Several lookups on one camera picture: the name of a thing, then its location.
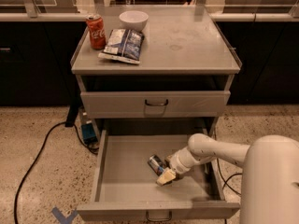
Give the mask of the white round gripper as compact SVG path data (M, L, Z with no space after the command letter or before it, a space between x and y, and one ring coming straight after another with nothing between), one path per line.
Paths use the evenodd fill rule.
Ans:
M177 177L177 174L183 175L189 172L193 166L200 163L199 158L193 155L187 147L178 150L173 155L166 156L164 161L169 163L171 169L166 168L158 177L156 183L159 186L173 181Z

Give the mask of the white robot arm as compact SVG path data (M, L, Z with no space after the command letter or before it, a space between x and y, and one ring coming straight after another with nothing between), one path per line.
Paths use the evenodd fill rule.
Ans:
M157 184L162 186L211 158L243 169L240 224L299 224L298 141L267 135L243 145L196 133L171 156Z

